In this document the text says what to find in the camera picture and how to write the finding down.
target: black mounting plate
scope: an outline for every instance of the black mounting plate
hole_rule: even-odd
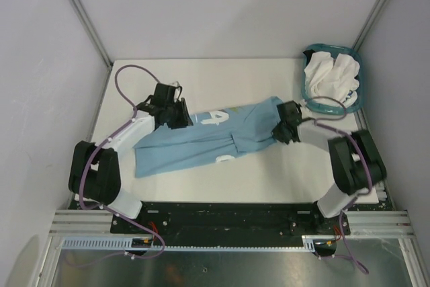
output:
[[[315,204],[144,203],[136,222],[154,222],[169,246],[301,247],[302,235],[334,235],[338,217],[315,220]],[[350,234],[346,215],[343,227]],[[113,217],[113,234],[144,233]]]

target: t-shirt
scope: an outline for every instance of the t-shirt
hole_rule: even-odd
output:
[[[280,122],[278,97],[247,106],[194,114],[194,125],[160,126],[135,146],[136,177],[177,171],[260,151],[275,143],[271,131]]]

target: laundry basket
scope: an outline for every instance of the laundry basket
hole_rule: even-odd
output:
[[[313,44],[313,45],[308,46],[306,48],[306,50],[314,50],[315,52],[320,52],[320,51],[329,52],[331,57],[333,57],[334,59],[336,59],[337,55],[339,55],[339,54],[348,54],[348,55],[352,56],[353,59],[358,62],[358,64],[360,65],[360,68],[358,70],[358,75],[355,77],[360,82],[360,85],[359,85],[358,89],[356,90],[357,91],[357,100],[354,102],[354,104],[352,106],[347,108],[347,113],[350,114],[350,113],[356,112],[358,109],[360,109],[363,106],[363,101],[364,101],[363,62],[361,60],[360,55],[358,55],[358,53],[356,53],[356,51],[354,51],[348,47],[333,46],[333,45],[326,45],[326,44]],[[303,76],[302,76],[302,96],[305,100],[310,99],[310,97],[306,93],[306,87],[304,84],[305,78],[306,78],[306,75],[304,74],[304,69],[306,68],[306,66],[308,64],[309,64],[308,58],[306,57],[306,55],[304,55]],[[326,104],[319,104],[319,103],[312,101],[312,100],[308,101],[307,107],[312,111],[320,112],[322,114],[334,114],[334,115],[344,114],[344,110],[342,107],[335,107],[335,106],[328,106]]]

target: white wall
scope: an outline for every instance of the white wall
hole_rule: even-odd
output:
[[[361,50],[370,129],[430,267],[430,0],[390,0]]]
[[[82,0],[112,59],[300,57],[352,46],[376,0]]]
[[[26,286],[106,69],[68,0],[0,0],[0,286]]]

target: white cloth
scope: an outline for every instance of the white cloth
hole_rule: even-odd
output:
[[[360,65],[351,56],[339,54],[334,60],[328,52],[315,52],[308,66],[304,69],[306,75],[305,88],[309,97],[326,96],[342,102],[346,107],[357,100]],[[336,106],[328,99],[315,99],[320,104]]]

